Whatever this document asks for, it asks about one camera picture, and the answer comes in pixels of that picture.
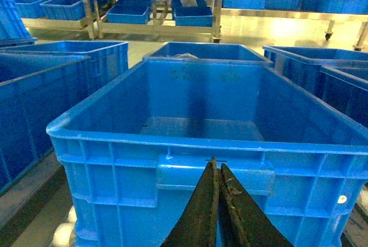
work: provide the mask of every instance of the small blue bin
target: small blue bin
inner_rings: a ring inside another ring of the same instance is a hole
[[[77,246],[160,246],[215,157],[294,246],[339,247],[368,181],[368,129],[257,65],[147,59],[47,133]]]
[[[210,7],[178,7],[173,13],[176,26],[212,27]]]
[[[152,0],[118,0],[115,5],[151,7]]]
[[[323,100],[368,128],[368,64],[360,67],[322,66]]]
[[[40,5],[46,0],[13,0],[16,3],[17,12],[21,18],[40,18],[45,16],[45,11]]]
[[[266,0],[265,9],[298,10],[302,0]]]
[[[0,55],[0,192],[52,149],[47,124],[88,96],[82,56]]]
[[[74,55],[90,57],[89,93],[97,91],[128,69],[128,43],[119,41],[59,41],[39,45],[12,47],[6,53],[37,55]]]
[[[41,6],[48,19],[76,21],[86,16],[82,0],[49,0]]]
[[[17,13],[16,3],[0,0],[0,40],[32,38]]]
[[[275,63],[275,70],[312,94],[321,97],[322,65],[353,67],[367,63],[368,53],[342,49],[264,46],[264,56]]]
[[[169,58],[173,61],[178,55],[186,53],[198,59],[176,59],[179,61],[194,60],[213,63],[244,63],[260,64],[268,67],[274,66],[271,60],[239,44],[167,42],[157,51],[145,55],[144,59],[148,57],[158,58],[159,60]]]
[[[266,0],[223,0],[223,7],[227,9],[264,10]]]
[[[150,7],[113,6],[108,12],[110,23],[147,24],[150,20]]]
[[[320,13],[367,14],[368,0],[319,0]]]
[[[35,37],[0,40],[0,48],[23,46],[23,45],[34,45],[37,40],[38,39]]]

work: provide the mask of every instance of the white sticker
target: white sticker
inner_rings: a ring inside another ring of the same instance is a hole
[[[338,203],[344,204],[347,201],[347,197],[345,195],[340,195]]]

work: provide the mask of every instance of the floor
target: floor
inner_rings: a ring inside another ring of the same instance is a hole
[[[222,43],[244,44],[263,54],[264,45],[330,47],[352,49],[357,42],[360,23],[336,23],[330,41],[325,41],[328,21],[290,20],[280,18],[230,17],[224,16]],[[57,40],[88,40],[86,32],[47,31],[32,29],[31,34],[39,38],[39,43]],[[209,42],[208,38],[155,37],[106,34],[104,40],[129,41],[129,67],[141,58],[161,47],[166,41]],[[70,192],[65,184],[42,212],[24,231],[13,247],[48,247],[54,231],[71,207]]]

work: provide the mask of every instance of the crate bottom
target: crate bottom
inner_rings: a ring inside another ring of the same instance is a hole
[[[264,141],[253,122],[222,119],[149,117],[141,134],[154,136]]]

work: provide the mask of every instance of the shelf caster wheel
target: shelf caster wheel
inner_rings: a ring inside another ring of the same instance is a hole
[[[326,40],[328,41],[331,38],[331,36],[332,36],[332,34],[326,33],[326,35],[325,35]]]

